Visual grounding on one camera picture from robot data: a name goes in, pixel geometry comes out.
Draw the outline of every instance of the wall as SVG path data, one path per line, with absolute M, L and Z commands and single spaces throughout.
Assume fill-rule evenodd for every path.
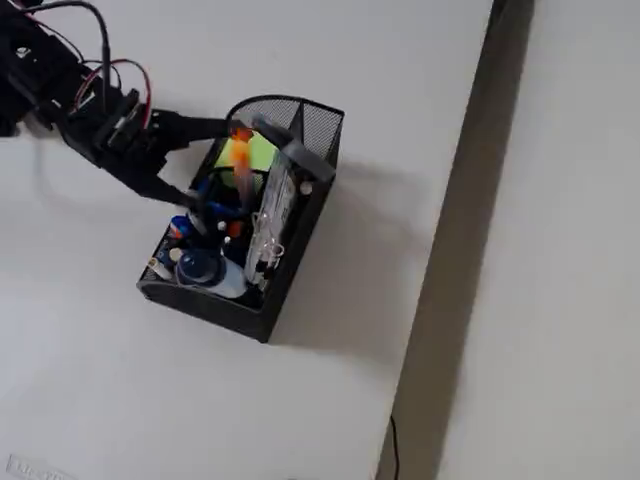
M 537 2 L 440 480 L 640 472 L 638 19 Z

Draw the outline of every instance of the red wire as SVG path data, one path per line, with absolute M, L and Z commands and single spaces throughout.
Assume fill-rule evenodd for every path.
M 119 65 L 119 64 L 122 64 L 122 63 L 128 63 L 130 65 L 133 65 L 133 66 L 137 67 L 142 72 L 142 75 L 144 76 L 145 89 L 147 90 L 147 105 L 146 105 L 146 109 L 145 109 L 145 114 L 144 114 L 144 119 L 143 119 L 142 125 L 146 129 L 146 128 L 149 127 L 149 123 L 151 122 L 151 100 L 152 100 L 151 79 L 149 77 L 149 74 L 145 70 L 145 68 L 142 65 L 140 65 L 138 62 L 134 61 L 134 60 L 129 60 L 128 58 L 118 58 L 116 60 L 112 60 L 111 61 L 111 65 Z M 102 67 L 101 66 L 96 68 L 95 70 L 93 70 L 91 72 L 91 74 L 89 74 L 89 76 L 86 78 L 84 83 L 80 86 L 80 89 L 78 90 L 78 93 L 76 94 L 76 98 L 75 98 L 75 102 L 74 102 L 74 109 L 76 109 L 76 110 L 78 109 L 78 106 L 80 105 L 80 101 L 82 100 L 82 97 L 87 92 L 87 89 L 89 88 L 89 86 L 91 86 L 91 84 L 96 79 L 96 77 L 98 75 L 100 75 L 100 72 L 102 72 Z

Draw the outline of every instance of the black cable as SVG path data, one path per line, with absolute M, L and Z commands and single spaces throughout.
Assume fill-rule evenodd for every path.
M 96 20 L 98 20 L 98 25 L 100 26 L 100 34 L 102 35 L 102 106 L 104 111 L 108 112 L 107 93 L 109 92 L 109 87 L 111 86 L 111 47 L 109 45 L 109 32 L 107 32 L 107 24 L 105 23 L 100 10 L 98 10 L 94 5 L 91 5 L 90 3 L 84 2 L 82 0 L 58 0 L 55 2 L 47 3 L 45 5 L 39 5 L 37 7 L 22 8 L 10 13 L 5 13 L 3 15 L 0 15 L 0 18 L 13 17 L 15 15 L 26 15 L 28 13 L 44 12 L 45 10 L 53 10 L 62 7 L 84 8 L 93 13 L 93 15 L 96 17 Z
M 41 28 L 44 28 L 45 30 L 48 30 L 50 33 L 53 33 L 54 35 L 56 35 L 57 37 L 59 37 L 60 39 L 62 39 L 69 48 L 71 48 L 71 50 L 73 50 L 73 52 L 76 54 L 76 56 L 78 57 L 78 59 L 84 63 L 84 55 L 82 55 L 82 52 L 80 51 L 80 49 L 78 48 L 78 46 L 73 43 L 71 40 L 69 40 L 67 37 L 65 37 L 62 33 L 60 33 L 58 30 L 56 30 L 53 27 L 50 27 L 49 25 L 47 25 L 46 23 L 41 22 L 40 20 L 36 20 L 35 18 L 32 18 L 31 20 L 33 20 L 36 25 L 39 25 Z
M 396 459 L 396 471 L 393 474 L 393 480 L 399 480 L 400 478 L 400 451 L 398 449 L 398 427 L 396 427 L 396 420 L 391 415 L 391 432 L 393 433 L 393 455 Z

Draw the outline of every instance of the green sticky note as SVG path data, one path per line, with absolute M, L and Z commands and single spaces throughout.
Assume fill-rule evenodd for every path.
M 258 132 L 253 132 L 249 140 L 249 161 L 252 170 L 268 172 L 273 163 L 277 148 Z M 231 161 L 231 142 L 227 140 L 214 168 L 233 167 Z

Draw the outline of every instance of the robotic arm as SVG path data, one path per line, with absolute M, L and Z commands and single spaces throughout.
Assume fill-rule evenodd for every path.
M 23 3 L 31 7 L 42 0 Z M 0 0 L 0 137 L 18 134 L 17 124 L 33 113 L 49 130 L 55 126 L 67 145 L 139 195 L 192 206 L 189 195 L 158 173 L 170 151 L 228 136 L 227 121 L 147 111 L 139 92 L 124 94 L 108 83 L 108 75 L 94 73 L 37 20 L 12 1 Z M 87 88 L 92 74 L 95 79 Z M 83 88 L 88 95 L 78 99 Z

